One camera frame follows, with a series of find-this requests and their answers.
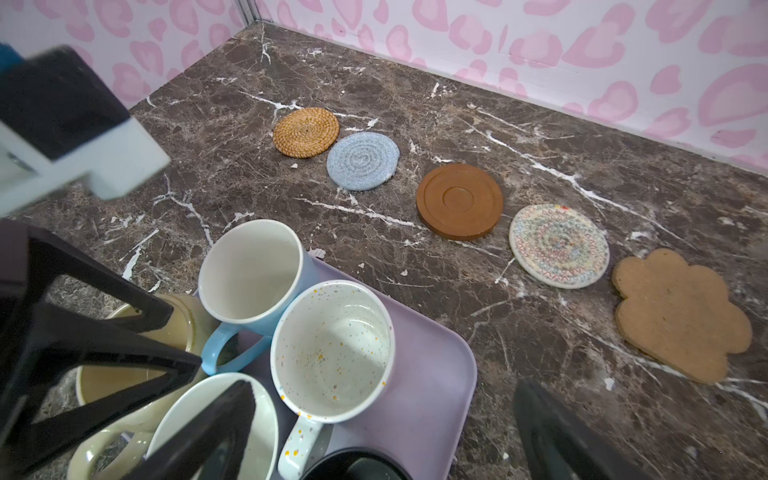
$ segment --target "mug handle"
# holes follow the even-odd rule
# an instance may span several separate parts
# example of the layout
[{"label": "mug handle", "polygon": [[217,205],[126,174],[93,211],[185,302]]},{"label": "mug handle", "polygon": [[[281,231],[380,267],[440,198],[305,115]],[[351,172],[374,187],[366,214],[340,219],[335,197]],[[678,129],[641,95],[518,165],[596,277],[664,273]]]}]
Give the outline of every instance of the mug handle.
[{"label": "mug handle", "polygon": [[223,365],[217,365],[221,350],[227,344],[227,342],[235,336],[243,328],[231,323],[221,323],[216,328],[216,331],[210,336],[205,346],[203,347],[203,353],[200,355],[203,358],[203,371],[209,376],[216,375],[217,373],[231,373],[239,372],[244,369],[246,365],[251,363],[261,355],[264,350],[269,349],[272,344],[271,336],[264,336],[258,342],[254,343],[245,352],[235,357]]},{"label": "mug handle", "polygon": [[299,480],[304,475],[306,461],[310,459],[310,452],[322,429],[322,423],[307,417],[300,416],[296,420],[283,450],[278,452],[277,471],[284,480]]},{"label": "mug handle", "polygon": [[92,475],[94,480],[118,480],[133,470],[147,453],[152,433],[134,433],[120,455],[103,470],[94,473],[96,461],[120,434],[112,430],[102,430],[82,442],[69,462],[67,480],[91,480]]}]

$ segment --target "round coaster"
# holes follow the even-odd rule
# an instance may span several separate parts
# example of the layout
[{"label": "round coaster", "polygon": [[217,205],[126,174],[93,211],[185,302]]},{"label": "round coaster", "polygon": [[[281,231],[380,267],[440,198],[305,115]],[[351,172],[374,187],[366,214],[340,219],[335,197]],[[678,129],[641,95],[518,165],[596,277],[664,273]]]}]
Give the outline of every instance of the round coaster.
[{"label": "round coaster", "polygon": [[473,240],[502,217],[504,197],[493,178],[477,167],[450,164],[429,172],[416,191],[424,223],[440,237]]},{"label": "round coaster", "polygon": [[272,140],[288,157],[309,158],[328,150],[338,136],[334,114],[324,108],[304,108],[278,122]]},{"label": "round coaster", "polygon": [[339,140],[328,153],[328,175],[341,188],[370,190],[395,174],[400,149],[389,137],[370,131]]},{"label": "round coaster", "polygon": [[561,205],[520,210],[509,227],[509,244],[528,273],[559,288],[595,283],[610,259],[608,242],[592,220]]}]

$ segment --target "brown marble surface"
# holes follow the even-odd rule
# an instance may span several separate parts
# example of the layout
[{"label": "brown marble surface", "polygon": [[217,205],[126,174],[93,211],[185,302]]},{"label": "brown marble surface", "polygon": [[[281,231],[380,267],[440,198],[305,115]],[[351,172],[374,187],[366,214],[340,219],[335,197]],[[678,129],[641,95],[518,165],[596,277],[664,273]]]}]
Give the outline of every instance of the brown marble surface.
[{"label": "brown marble surface", "polygon": [[[275,121],[309,106],[336,112],[341,136],[389,135],[396,175],[350,194],[328,178],[327,154],[279,154]],[[520,378],[558,394],[654,478],[768,478],[768,178],[272,25],[242,31],[132,113],[168,168],[119,200],[74,185],[16,217],[119,273],[135,260],[131,280],[157,292],[194,290],[206,251],[233,225],[287,223],[327,263],[472,347],[478,384],[449,478],[528,478],[511,410]],[[505,195],[502,220],[475,242],[436,237],[417,217],[419,181],[448,161],[485,169]],[[510,221],[536,203],[592,218],[609,269],[668,247],[720,273],[754,332],[729,379],[698,385],[625,343],[609,275],[557,290],[510,264]],[[114,306],[71,281],[53,296],[89,313]],[[52,411],[71,404],[71,382],[56,398]],[[63,477],[66,461],[37,476]]]}]

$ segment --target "purple tray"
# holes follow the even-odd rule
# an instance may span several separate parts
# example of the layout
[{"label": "purple tray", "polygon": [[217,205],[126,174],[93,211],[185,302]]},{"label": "purple tray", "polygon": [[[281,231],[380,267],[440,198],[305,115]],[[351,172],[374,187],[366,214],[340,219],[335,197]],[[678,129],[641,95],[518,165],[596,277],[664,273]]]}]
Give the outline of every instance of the purple tray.
[{"label": "purple tray", "polygon": [[[344,279],[361,283],[323,261],[314,262],[321,282]],[[325,440],[320,447],[324,451],[314,452],[313,456],[347,447],[370,447],[395,459],[414,480],[447,478],[475,392],[475,356],[458,333],[371,290],[386,306],[395,328],[397,350],[388,384],[391,388],[357,417],[324,429],[319,441]],[[258,338],[244,330],[238,349],[243,351]],[[243,372],[272,385],[268,357],[265,353]],[[298,417],[279,399],[275,406],[280,441],[284,442],[283,437],[287,437]],[[281,479],[277,468],[272,479]]]}]

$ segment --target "pink patterned wall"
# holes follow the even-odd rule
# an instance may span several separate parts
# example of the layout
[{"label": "pink patterned wall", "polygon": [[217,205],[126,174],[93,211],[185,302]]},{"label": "pink patterned wall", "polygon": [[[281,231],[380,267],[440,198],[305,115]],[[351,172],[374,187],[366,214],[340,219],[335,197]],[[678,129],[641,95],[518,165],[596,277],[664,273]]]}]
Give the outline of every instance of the pink patterned wall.
[{"label": "pink patterned wall", "polygon": [[0,41],[71,45],[132,107],[243,28],[232,0],[0,0]]},{"label": "pink patterned wall", "polygon": [[768,0],[252,1],[284,27],[768,173]]}]

